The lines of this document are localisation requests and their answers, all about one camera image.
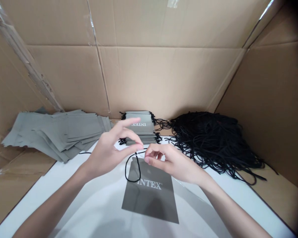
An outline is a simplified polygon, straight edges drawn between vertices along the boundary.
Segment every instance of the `gray drawstring pouch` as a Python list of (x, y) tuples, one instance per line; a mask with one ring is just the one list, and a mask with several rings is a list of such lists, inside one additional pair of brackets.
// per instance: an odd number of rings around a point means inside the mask
[[(172, 178), (139, 159), (141, 179), (127, 182), (122, 209), (179, 224)], [(132, 158), (128, 179), (139, 178), (137, 160)]]

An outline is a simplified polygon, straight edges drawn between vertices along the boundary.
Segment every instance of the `stack of gray pouches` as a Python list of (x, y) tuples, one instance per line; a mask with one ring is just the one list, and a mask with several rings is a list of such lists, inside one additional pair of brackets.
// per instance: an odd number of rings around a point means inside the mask
[(2, 144), (36, 148), (66, 163), (82, 150), (88, 151), (112, 126), (108, 117), (82, 110), (54, 115), (20, 112)]
[[(135, 123), (128, 128), (134, 131), (144, 144), (156, 143), (156, 135), (154, 133), (154, 125), (152, 122), (151, 114), (149, 111), (127, 111), (126, 119), (132, 117), (140, 117), (141, 121)], [(126, 144), (132, 145), (135, 142), (129, 138), (126, 138)]]

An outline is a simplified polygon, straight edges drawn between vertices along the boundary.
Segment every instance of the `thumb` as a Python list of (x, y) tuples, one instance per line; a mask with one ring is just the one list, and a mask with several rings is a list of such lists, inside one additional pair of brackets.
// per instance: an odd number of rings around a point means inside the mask
[(167, 162), (166, 161), (161, 161), (158, 160), (156, 158), (152, 158), (149, 156), (145, 157), (145, 162), (147, 162), (149, 165), (156, 167), (158, 169), (161, 169), (163, 171), (166, 171), (166, 166), (167, 166)]
[(142, 150), (142, 149), (143, 149), (143, 145), (142, 144), (139, 144), (139, 143), (136, 143), (136, 144), (130, 145), (127, 148), (121, 150), (119, 152), (119, 155), (120, 155), (121, 158), (125, 158), (128, 155), (134, 154), (138, 150)]

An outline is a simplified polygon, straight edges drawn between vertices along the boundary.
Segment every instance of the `white paper surface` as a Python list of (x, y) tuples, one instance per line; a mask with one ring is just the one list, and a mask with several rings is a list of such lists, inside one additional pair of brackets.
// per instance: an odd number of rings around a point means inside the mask
[[(115, 146), (125, 148), (118, 143)], [(82, 154), (67, 164), (57, 162), (3, 221), (0, 238), (12, 237), (25, 219), (88, 157), (89, 154)], [(124, 177), (126, 159), (110, 173), (84, 186), (50, 237), (230, 237), (205, 194), (196, 185), (182, 182), (185, 188), (173, 180), (179, 224), (121, 209), (127, 183)], [(295, 237), (248, 185), (226, 174), (219, 175), (212, 169), (206, 171), (272, 237)]]

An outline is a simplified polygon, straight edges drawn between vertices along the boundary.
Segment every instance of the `hand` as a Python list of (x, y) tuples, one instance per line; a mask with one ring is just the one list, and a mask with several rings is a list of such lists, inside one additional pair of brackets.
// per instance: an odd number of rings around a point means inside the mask
[[(129, 118), (119, 121), (109, 132), (100, 137), (90, 157), (77, 170), (84, 174), (87, 181), (102, 176), (112, 171), (125, 157), (143, 149), (143, 143), (139, 136), (132, 130), (127, 129), (133, 123), (139, 122), (140, 118)], [(120, 138), (129, 137), (136, 144), (123, 150), (117, 150), (114, 144)]]
[[(166, 157), (165, 161), (161, 161), (163, 155)], [(145, 162), (183, 182), (200, 185), (202, 180), (211, 178), (193, 160), (171, 144), (150, 144), (145, 153)]]

